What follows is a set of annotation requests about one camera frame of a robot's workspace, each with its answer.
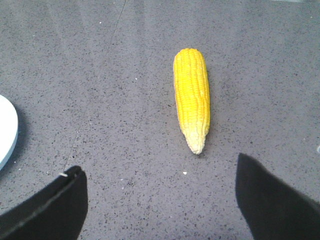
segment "gray countertop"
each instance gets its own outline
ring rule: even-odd
[[[235,198],[240,152],[319,201],[319,25],[315,2],[0,1],[0,94],[19,118],[0,214],[79,165],[79,239],[251,240]],[[200,155],[177,119],[184,48],[208,70]]]

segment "corn on the cob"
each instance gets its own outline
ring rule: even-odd
[[[174,58],[173,72],[180,128],[191,151],[200,154],[210,127],[210,94],[205,59],[197,49],[183,49]]]

